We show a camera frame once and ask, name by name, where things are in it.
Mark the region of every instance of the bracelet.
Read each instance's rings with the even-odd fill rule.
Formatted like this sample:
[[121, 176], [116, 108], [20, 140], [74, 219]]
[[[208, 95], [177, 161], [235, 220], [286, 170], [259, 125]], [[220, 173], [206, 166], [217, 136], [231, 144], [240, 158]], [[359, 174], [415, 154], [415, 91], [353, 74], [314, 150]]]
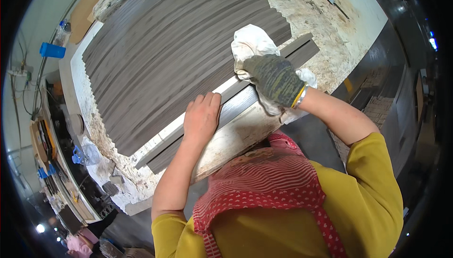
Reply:
[[305, 98], [305, 95], [307, 94], [307, 89], [310, 87], [310, 85], [306, 84], [303, 89], [302, 93], [300, 94], [299, 99], [297, 100], [296, 104], [294, 104], [293, 108], [298, 108], [300, 103], [302, 102], [303, 98]]

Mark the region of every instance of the woman's left hand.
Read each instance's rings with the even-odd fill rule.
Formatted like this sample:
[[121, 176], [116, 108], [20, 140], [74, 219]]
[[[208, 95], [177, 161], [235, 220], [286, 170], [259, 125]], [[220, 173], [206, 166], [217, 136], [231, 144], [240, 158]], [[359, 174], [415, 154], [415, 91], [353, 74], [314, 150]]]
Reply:
[[219, 93], [209, 92], [189, 103], [184, 117], [184, 141], [201, 149], [207, 145], [219, 124], [221, 100]]

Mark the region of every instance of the white cloth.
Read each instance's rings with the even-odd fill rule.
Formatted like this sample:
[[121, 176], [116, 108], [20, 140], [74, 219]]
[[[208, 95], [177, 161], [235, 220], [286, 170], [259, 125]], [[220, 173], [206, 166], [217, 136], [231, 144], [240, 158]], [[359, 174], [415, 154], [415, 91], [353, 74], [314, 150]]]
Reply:
[[[239, 79], [250, 83], [253, 83], [250, 80], [252, 75], [244, 70], [244, 61], [246, 59], [267, 54], [280, 55], [279, 49], [266, 32], [252, 24], [242, 27], [234, 33], [231, 51], [234, 57], [234, 72]], [[317, 88], [318, 81], [316, 76], [308, 68], [297, 68], [295, 72], [300, 80], [306, 81], [311, 87]], [[300, 109], [283, 108], [274, 101], [264, 97], [260, 91], [258, 91], [258, 97], [268, 114], [280, 115], [281, 124], [287, 125], [308, 114]]]

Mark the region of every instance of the light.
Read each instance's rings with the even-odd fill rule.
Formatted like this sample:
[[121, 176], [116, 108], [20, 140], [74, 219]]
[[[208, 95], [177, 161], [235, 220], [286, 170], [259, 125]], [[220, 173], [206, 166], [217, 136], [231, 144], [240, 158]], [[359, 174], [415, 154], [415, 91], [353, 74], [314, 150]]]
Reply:
[[46, 230], [46, 228], [45, 228], [42, 224], [38, 224], [38, 225], [36, 226], [36, 230], [37, 230], [39, 233], [43, 233], [43, 232]]
[[429, 42], [431, 43], [431, 46], [433, 47], [433, 49], [437, 51], [436, 39], [435, 38], [431, 38], [429, 40]]

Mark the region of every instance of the pink shirt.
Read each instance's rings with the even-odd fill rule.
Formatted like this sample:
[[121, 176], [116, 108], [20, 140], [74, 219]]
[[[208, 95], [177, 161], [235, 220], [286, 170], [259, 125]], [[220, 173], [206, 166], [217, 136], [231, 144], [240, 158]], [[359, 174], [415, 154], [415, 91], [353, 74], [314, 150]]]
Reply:
[[[97, 237], [90, 232], [89, 229], [83, 228], [80, 232], [80, 235], [86, 237], [92, 244], [95, 244], [99, 241]], [[78, 236], [70, 235], [66, 241], [67, 249], [74, 250], [79, 254], [79, 258], [88, 258], [93, 251], [88, 247], [87, 244], [83, 241], [83, 239], [79, 238]]]

